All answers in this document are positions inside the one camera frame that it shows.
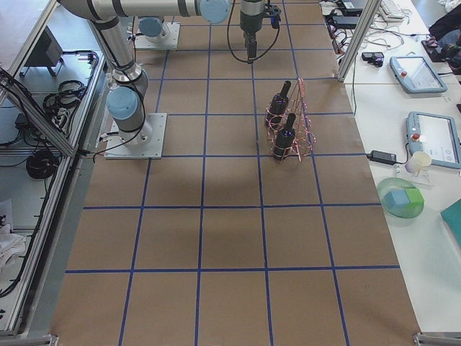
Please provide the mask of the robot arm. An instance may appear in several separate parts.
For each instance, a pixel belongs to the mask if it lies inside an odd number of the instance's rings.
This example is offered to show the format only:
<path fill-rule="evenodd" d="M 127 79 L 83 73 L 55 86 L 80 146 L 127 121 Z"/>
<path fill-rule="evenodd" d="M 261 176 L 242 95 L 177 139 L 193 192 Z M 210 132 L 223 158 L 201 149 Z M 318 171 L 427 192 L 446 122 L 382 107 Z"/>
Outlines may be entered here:
<path fill-rule="evenodd" d="M 109 59 L 116 87 L 109 92 L 106 106 L 119 129 L 122 146 L 136 149 L 147 143 L 151 128 L 146 123 L 144 94 L 146 72 L 127 43 L 120 18 L 127 16 L 121 1 L 61 1 L 69 12 L 89 20 L 97 42 Z"/>
<path fill-rule="evenodd" d="M 235 6 L 229 1 L 60 1 L 59 4 L 90 21 L 104 54 L 119 70 L 134 64 L 121 17 L 199 16 L 218 24 L 231 19 Z"/>

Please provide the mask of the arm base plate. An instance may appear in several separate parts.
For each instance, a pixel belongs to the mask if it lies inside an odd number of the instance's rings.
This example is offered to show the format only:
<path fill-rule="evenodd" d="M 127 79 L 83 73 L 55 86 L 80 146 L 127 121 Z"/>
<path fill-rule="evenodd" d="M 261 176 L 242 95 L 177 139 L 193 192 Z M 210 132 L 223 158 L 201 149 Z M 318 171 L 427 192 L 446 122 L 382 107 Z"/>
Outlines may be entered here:
<path fill-rule="evenodd" d="M 160 159 L 164 147 L 166 122 L 166 113 L 148 113 L 143 129 L 133 140 L 129 141 L 135 132 L 121 132 L 110 136 L 104 157 L 106 159 Z M 118 132 L 114 120 L 111 131 Z"/>
<path fill-rule="evenodd" d="M 162 22 L 157 18 L 144 18 L 139 23 L 135 46 L 139 50 L 176 50 L 179 31 L 178 22 Z"/>

